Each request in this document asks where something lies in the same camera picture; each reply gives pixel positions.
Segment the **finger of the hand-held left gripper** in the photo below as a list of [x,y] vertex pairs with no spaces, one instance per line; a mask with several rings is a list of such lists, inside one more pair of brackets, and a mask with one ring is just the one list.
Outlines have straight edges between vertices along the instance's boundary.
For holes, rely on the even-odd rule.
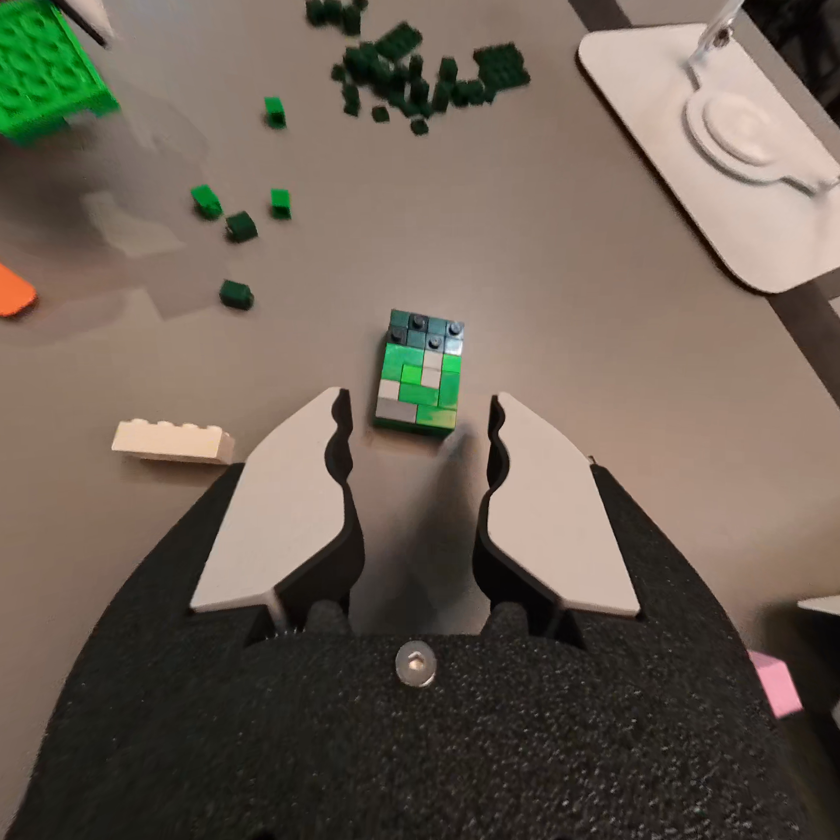
[[110,47],[113,28],[103,1],[56,1],[56,7],[100,47]]

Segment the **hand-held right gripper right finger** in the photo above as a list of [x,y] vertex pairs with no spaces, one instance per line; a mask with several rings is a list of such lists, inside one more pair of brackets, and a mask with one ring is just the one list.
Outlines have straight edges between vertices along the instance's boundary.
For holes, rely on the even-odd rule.
[[472,553],[490,607],[485,633],[504,615],[520,634],[637,629],[642,606],[592,460],[508,392],[491,397],[487,432]]

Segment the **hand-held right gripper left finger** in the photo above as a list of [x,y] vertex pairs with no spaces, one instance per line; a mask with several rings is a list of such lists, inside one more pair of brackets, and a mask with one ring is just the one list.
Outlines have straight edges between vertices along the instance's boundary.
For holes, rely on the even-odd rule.
[[350,392],[333,386],[292,414],[243,465],[190,601],[193,613],[264,607],[283,631],[313,607],[350,629],[364,569],[352,496]]

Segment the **green mosaic lego panel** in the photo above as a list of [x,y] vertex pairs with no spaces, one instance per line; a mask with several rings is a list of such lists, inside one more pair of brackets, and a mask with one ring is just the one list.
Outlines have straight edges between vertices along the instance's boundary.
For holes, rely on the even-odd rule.
[[1,4],[1,134],[29,144],[88,112],[120,110],[53,2]]

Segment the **white lego brick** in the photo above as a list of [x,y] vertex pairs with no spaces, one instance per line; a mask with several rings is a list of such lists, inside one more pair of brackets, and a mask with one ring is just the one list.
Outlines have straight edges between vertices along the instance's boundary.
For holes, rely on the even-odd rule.
[[235,440],[219,426],[134,418],[119,423],[111,450],[138,459],[229,466]]

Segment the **green lego block dark studs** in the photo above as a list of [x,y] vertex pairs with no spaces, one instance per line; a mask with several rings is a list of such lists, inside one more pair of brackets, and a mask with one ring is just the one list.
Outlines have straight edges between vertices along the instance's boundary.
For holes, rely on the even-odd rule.
[[445,438],[455,431],[465,324],[393,309],[372,423]]

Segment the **pink lego pig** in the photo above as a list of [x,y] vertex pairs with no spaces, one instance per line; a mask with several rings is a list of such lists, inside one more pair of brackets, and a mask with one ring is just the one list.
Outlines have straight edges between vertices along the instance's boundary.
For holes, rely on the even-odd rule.
[[786,663],[754,650],[749,650],[748,654],[775,718],[783,719],[803,711],[802,700]]

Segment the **orange lego brick separator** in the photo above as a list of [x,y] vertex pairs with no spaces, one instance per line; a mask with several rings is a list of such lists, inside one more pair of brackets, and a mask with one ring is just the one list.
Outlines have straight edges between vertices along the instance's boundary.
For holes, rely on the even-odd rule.
[[37,290],[11,269],[1,265],[1,319],[15,319],[39,300]]

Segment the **pile of dark green lego pieces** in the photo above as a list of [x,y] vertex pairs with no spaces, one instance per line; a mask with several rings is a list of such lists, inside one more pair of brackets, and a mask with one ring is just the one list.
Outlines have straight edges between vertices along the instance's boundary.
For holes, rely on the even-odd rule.
[[531,73],[511,41],[481,45],[468,60],[452,52],[425,54],[423,30],[407,16],[410,2],[306,1],[310,29],[338,37],[340,54],[329,68],[342,114],[375,125],[403,118],[424,137],[432,121],[452,111],[480,109],[503,93],[527,89]]

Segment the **white stand base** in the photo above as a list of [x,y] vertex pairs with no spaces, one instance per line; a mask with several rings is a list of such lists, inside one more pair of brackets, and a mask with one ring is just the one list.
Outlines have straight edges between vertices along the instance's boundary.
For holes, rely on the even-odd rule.
[[838,269],[838,157],[732,33],[742,6],[594,31],[577,56],[723,265],[775,295]]

